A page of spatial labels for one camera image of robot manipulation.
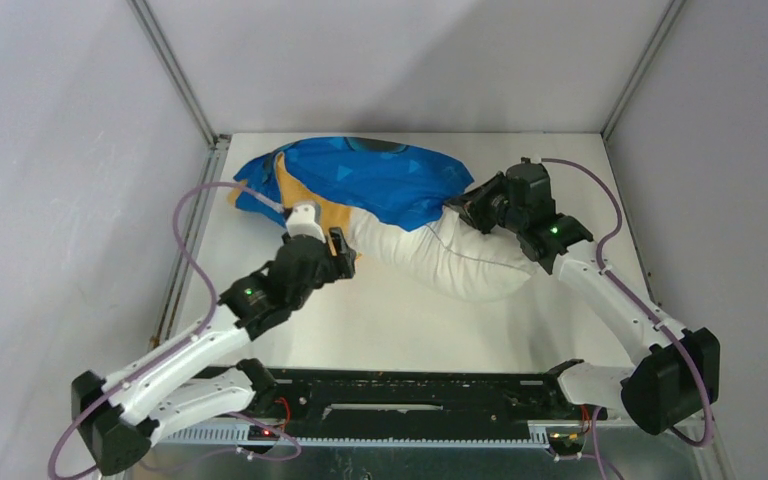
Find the white pillow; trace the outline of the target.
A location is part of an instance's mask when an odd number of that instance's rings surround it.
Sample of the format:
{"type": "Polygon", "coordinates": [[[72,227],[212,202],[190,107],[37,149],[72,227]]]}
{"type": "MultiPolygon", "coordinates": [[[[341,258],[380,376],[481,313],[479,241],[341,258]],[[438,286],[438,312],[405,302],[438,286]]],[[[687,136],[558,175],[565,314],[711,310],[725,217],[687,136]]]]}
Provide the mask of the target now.
{"type": "Polygon", "coordinates": [[[412,231],[352,208],[348,240],[359,254],[463,301],[501,300],[523,287],[538,270],[514,238],[483,234],[449,208],[443,209],[439,219],[412,231]]]}

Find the yellow and blue pillowcase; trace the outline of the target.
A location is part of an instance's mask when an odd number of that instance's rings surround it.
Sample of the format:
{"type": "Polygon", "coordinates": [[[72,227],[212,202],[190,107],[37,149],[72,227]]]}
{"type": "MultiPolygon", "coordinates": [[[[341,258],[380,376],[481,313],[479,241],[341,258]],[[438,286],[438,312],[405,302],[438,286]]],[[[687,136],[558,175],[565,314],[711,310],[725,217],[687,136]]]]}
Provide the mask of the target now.
{"type": "Polygon", "coordinates": [[[256,157],[233,177],[228,200],[278,225],[274,210],[312,201],[323,229],[339,227],[359,254],[381,263],[412,264],[446,257],[436,239],[454,231],[447,200],[474,178],[459,160],[426,148],[352,136],[296,140],[256,157]]]}

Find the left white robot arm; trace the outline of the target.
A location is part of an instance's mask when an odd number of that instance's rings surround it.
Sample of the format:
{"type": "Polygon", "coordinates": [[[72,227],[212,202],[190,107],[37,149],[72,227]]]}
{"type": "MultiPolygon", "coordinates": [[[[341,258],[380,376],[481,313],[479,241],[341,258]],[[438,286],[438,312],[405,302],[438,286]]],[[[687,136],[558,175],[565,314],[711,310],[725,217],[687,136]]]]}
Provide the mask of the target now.
{"type": "Polygon", "coordinates": [[[285,234],[273,260],[233,282],[184,333],[106,377],[87,370],[74,378],[71,428],[79,432],[94,470],[121,473],[161,439],[217,415],[271,412],[274,379],[255,359],[241,361],[213,383],[192,380],[286,322],[314,290],[352,278],[355,259],[339,227],[324,239],[285,234]]]}

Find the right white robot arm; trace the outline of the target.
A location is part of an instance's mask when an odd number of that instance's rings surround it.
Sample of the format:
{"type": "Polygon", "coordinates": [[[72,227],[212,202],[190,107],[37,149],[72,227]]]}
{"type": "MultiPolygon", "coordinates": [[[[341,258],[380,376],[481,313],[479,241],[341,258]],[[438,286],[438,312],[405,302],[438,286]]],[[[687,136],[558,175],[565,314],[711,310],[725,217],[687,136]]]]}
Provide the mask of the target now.
{"type": "Polygon", "coordinates": [[[496,227],[513,233],[530,261],[585,301],[633,364],[622,369],[567,362],[541,392],[548,414],[566,418],[580,405],[605,407],[625,413],[650,435],[676,432],[680,422],[701,414],[701,438],[685,441],[705,446],[714,433],[720,342],[706,328],[689,330],[615,272],[604,250],[621,230],[623,216],[615,195],[607,197],[616,224],[600,240],[558,212],[544,163],[527,158],[446,204],[483,234],[496,227]]]}

